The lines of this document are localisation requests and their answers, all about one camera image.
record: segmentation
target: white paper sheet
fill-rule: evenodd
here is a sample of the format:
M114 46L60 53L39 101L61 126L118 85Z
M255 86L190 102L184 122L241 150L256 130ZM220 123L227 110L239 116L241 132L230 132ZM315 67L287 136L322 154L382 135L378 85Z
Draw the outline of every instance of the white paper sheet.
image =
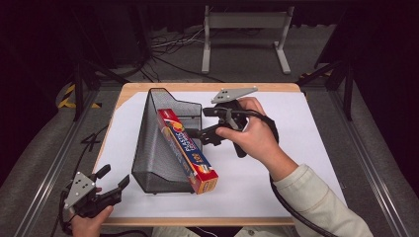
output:
M111 164L112 170L98 187L105 191L130 174L144 110L146 92L139 92L114 113L97 169ZM213 107L210 99L216 92L174 92L181 101ZM298 164L310 166L345 202L329 157L320 138L303 93L256 92L267 115L276 122L283 149ZM203 117L203 127L217 123L217 118ZM217 171L215 190L195 194L145 194L133 176L123 191L123 201L111 217L289 217L275 198L264 166L246 156L238 158L233 144L204 146L204 154Z

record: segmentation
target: black curtain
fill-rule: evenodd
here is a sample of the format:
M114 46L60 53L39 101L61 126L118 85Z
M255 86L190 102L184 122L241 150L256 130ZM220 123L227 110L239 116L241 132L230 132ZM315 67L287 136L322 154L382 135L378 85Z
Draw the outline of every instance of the black curtain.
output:
M147 10L153 31L167 28L168 32L182 33L204 23L205 6L149 6Z
M371 40L354 65L355 80L395 161L419 197L418 4L381 11Z
M0 4L0 186L40 129L71 65L49 20L48 2Z

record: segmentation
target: metal rail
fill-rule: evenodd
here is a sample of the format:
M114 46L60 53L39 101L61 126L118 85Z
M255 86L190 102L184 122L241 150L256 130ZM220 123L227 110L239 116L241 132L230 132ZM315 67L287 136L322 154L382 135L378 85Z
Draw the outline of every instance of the metal rail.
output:
M410 237L411 235L403 224L403 221L401 220L400 215L398 214L394 205L393 198L391 197L385 182L379 175L372 161L372 158L367 151L367 148L364 146L361 136L358 134L354 124L347 120L346 115L342 110L343 102L339 97L338 92L330 91L329 96L357 149L360 164L363 167L364 173L370 182L373 192L376 195L378 204L380 205L382 212L387 219L391 231L393 232L394 236Z
M97 96L97 91L89 91L84 108L89 108L90 105L94 103L94 100ZM49 167L48 172L43 179L40 188L37 191L30 207L28 208L25 217L23 218L21 224L16 230L15 237L24 237L28 236L31 233L38 217L41 214L42 208L46 203L46 200L49 197L49 194L58 178L58 175L67 159L68 150L71 147L74 137L77 134L81 124L83 123L84 118L86 117L89 110L84 110L80 115L78 121L75 121L67 132L67 135L64 138L61 147L58 150L51 166Z

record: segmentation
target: red and orange box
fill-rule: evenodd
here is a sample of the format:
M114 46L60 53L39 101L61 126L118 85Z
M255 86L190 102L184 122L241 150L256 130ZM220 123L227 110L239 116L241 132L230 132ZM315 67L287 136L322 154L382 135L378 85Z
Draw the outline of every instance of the red and orange box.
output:
M218 174L171 109L157 111L160 130L197 195L215 188Z

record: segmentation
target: hand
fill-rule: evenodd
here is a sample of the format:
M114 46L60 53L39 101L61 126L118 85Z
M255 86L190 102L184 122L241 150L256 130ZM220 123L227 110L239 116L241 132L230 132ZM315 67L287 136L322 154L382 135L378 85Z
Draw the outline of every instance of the hand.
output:
M238 99L238 102L244 110L253 110L263 116L266 115L256 98L245 97ZM278 145L268 125L259 118L250 117L243 131L219 127L215 132L235 142L247 154L264 164L274 181L283 179L297 167L297 164Z
M78 215L71 220L74 237L98 237L101 233L102 223L109 217L114 207L109 205L94 218L82 218Z

